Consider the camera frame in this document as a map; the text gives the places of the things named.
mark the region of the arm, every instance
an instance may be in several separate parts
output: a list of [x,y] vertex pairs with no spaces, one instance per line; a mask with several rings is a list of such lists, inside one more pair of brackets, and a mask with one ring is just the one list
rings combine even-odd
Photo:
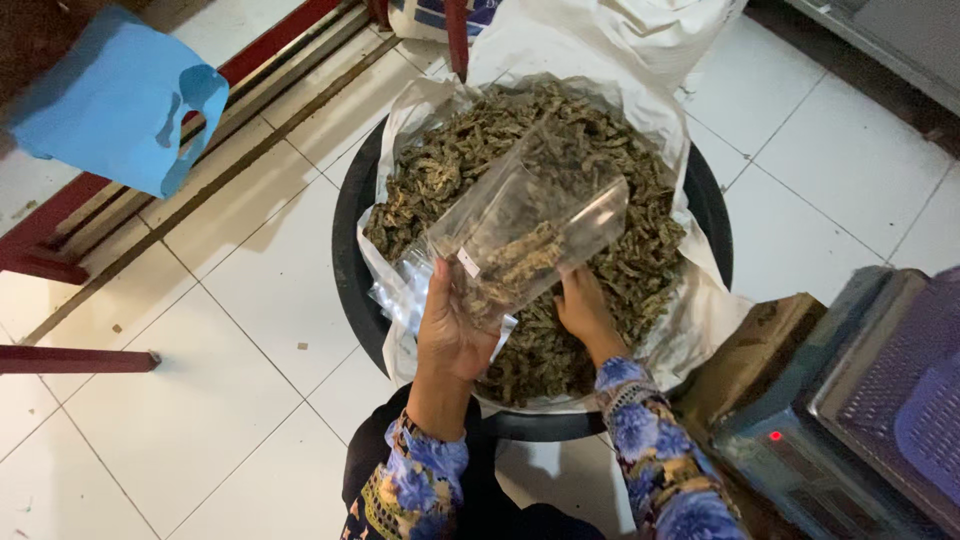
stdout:
[[487,367],[499,333],[462,324],[450,308],[449,289],[449,269],[437,259],[410,398],[384,435],[390,457],[350,508],[343,540],[443,538],[456,528],[468,462],[464,418],[473,381]]
[[564,326],[597,367],[597,399],[636,528],[658,538],[745,538],[707,458],[677,424],[650,372],[629,358],[596,278],[586,268],[564,276],[564,296],[556,301]]

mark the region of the woman's left hand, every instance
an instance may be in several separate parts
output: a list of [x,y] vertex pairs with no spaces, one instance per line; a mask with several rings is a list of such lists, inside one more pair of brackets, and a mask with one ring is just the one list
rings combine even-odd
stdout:
[[472,328],[450,303],[450,268],[434,262],[417,339],[417,374],[407,415],[440,440],[459,439],[473,381],[490,364],[500,334]]

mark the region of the hand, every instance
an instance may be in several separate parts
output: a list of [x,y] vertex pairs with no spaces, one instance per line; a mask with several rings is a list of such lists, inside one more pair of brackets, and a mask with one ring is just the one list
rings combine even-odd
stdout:
[[417,339],[417,374],[407,415],[435,438],[453,441],[464,432],[473,381],[490,364],[499,331],[480,331],[458,316],[450,303],[450,268],[434,263]]
[[593,365],[600,367],[611,356],[627,356],[629,350],[616,331],[604,302],[603,289],[586,266],[564,275],[564,295],[555,296],[557,314],[567,331],[587,347]]

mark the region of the dried leaf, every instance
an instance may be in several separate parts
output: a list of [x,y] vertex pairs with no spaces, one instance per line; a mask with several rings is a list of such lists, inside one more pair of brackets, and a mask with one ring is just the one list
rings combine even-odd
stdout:
[[[621,116],[593,103],[559,83],[522,92],[491,88],[472,109],[397,153],[396,173],[387,181],[387,202],[373,207],[364,235],[387,260],[397,260],[491,161],[549,115],[566,125],[564,144],[576,140],[584,171],[590,170],[593,160],[608,160],[630,186],[626,232],[589,266],[604,286],[617,329],[628,345],[639,344],[665,312],[682,260],[677,248],[684,230],[670,218],[673,173],[656,146]],[[582,178],[589,180],[587,174]],[[478,383],[478,391],[514,406],[541,396],[592,391],[595,373],[587,352],[563,328],[554,309],[552,297],[562,292],[557,284],[516,314],[519,322]]]

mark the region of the blue floral blouse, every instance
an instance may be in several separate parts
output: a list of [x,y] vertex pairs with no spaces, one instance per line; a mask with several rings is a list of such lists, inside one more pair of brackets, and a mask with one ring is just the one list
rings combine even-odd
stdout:
[[[677,425],[645,367],[615,356],[597,372],[597,398],[641,535],[661,539],[746,538],[707,458]],[[343,540],[452,536],[463,504],[463,439],[441,442],[400,414],[385,435],[393,448],[353,503]]]

